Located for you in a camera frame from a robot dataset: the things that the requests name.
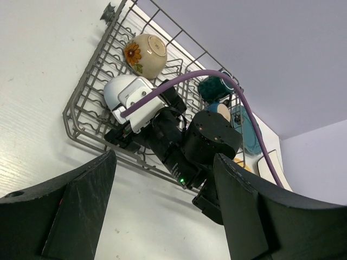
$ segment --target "gray wire dish rack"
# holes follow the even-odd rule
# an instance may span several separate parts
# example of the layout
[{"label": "gray wire dish rack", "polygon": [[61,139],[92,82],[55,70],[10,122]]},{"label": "gray wire dish rack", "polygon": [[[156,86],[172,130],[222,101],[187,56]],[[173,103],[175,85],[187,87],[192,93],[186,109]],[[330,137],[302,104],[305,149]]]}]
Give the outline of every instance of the gray wire dish rack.
[{"label": "gray wire dish rack", "polygon": [[[123,48],[136,35],[155,34],[166,43],[168,61],[162,73],[151,81],[155,87],[159,86],[165,79],[173,79],[193,70],[205,69],[201,63],[207,64],[209,69],[223,67],[156,3],[152,0],[147,1],[155,10],[151,16],[142,12],[137,6],[137,0],[122,0],[116,11],[110,5],[106,7],[101,18],[107,22],[107,29],[63,111],[63,120],[67,135],[77,143],[101,153],[108,149],[114,149],[118,161],[177,184],[164,166],[161,167],[162,165],[155,155],[148,154],[143,150],[134,154],[104,139],[104,135],[118,124],[105,104],[104,85],[118,75],[133,74],[124,58]],[[177,28],[173,37],[155,22],[158,17],[172,23],[171,28]],[[184,39],[184,42],[189,41],[189,46],[194,52],[198,53],[199,51],[200,53],[192,56],[180,46],[179,39]],[[233,79],[239,85],[238,80],[235,77]],[[184,116],[188,122],[191,121],[195,113],[206,106],[197,91],[197,86],[202,80],[203,77],[195,78],[176,86],[179,95],[187,106]],[[233,121],[232,125],[235,128],[241,127],[242,133],[243,120],[240,99],[236,93],[233,93],[228,97],[228,100],[230,112],[233,111],[232,118],[238,119],[241,126],[234,124]],[[240,159],[239,164],[245,167],[244,145],[238,151],[237,157]]]}]

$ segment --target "metal wire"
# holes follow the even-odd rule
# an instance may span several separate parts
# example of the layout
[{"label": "metal wire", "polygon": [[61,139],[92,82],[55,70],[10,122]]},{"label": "metal wire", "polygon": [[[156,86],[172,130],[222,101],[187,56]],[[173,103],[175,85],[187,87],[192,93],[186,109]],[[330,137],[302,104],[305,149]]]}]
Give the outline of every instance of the metal wire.
[{"label": "metal wire", "polygon": [[[130,153],[104,139],[104,135],[118,125],[105,104],[103,98],[104,85],[115,76],[133,74],[125,61],[123,48],[136,34],[156,34],[166,42],[168,62],[162,73],[156,79],[151,80],[154,86],[159,86],[165,79],[173,79],[186,72],[204,69],[199,61],[205,57],[212,60],[214,66],[223,67],[153,0],[150,1],[157,8],[157,11],[151,17],[147,17],[136,6],[137,1],[122,0],[112,20],[108,22],[108,27],[101,41],[63,111],[63,120],[67,135],[77,143],[101,153],[110,148],[114,149],[120,161],[176,184],[170,174],[158,169],[155,165],[147,163],[146,155],[153,156],[153,154],[147,154],[145,150],[138,152],[138,154]],[[158,13],[165,15],[173,23],[173,26],[178,28],[178,32],[173,37],[160,30],[155,23]],[[196,49],[202,50],[201,54],[193,57],[186,52],[177,42],[177,39],[182,35],[189,37],[196,45]],[[238,80],[234,76],[232,77],[239,84]],[[187,106],[184,116],[188,123],[191,122],[195,113],[206,106],[197,91],[197,86],[202,80],[189,80],[179,84],[176,88]],[[241,126],[236,125],[233,121],[232,125],[241,127],[242,134],[243,119],[240,99],[235,94],[230,95],[227,99],[229,100],[232,118],[237,118],[241,122]],[[245,167],[245,149],[243,145],[237,154],[241,156],[239,164]]]}]

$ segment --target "flower pattern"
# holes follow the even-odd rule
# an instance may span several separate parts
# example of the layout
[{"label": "flower pattern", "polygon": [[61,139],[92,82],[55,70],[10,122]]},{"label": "flower pattern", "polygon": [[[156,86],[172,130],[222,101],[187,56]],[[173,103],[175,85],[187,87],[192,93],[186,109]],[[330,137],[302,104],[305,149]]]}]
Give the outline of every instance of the flower pattern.
[{"label": "flower pattern", "polygon": [[133,66],[135,71],[142,73],[142,65],[138,64],[139,60],[141,60],[140,52],[141,50],[139,49],[139,45],[134,41],[129,43],[124,49],[125,58],[128,64]]}]

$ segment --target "gray wall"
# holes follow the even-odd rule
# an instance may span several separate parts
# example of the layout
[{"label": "gray wall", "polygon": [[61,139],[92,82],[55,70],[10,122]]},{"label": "gray wall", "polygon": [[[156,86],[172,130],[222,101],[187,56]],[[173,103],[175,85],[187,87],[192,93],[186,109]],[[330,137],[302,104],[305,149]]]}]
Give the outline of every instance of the gray wall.
[{"label": "gray wall", "polygon": [[281,142],[283,168],[294,192],[347,205],[347,120]]},{"label": "gray wall", "polygon": [[[346,0],[155,2],[236,75],[279,137],[347,119]],[[155,21],[170,30],[162,16]]]}]

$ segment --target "orange flower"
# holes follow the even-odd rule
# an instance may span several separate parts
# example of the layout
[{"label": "orange flower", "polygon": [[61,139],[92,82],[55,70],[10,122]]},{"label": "orange flower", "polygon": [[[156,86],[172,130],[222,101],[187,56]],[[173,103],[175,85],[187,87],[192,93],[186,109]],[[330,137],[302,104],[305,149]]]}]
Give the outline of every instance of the orange flower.
[{"label": "orange flower", "polygon": [[131,66],[134,66],[141,59],[140,52],[141,50],[136,42],[129,43],[124,49],[126,61],[131,64]]}]

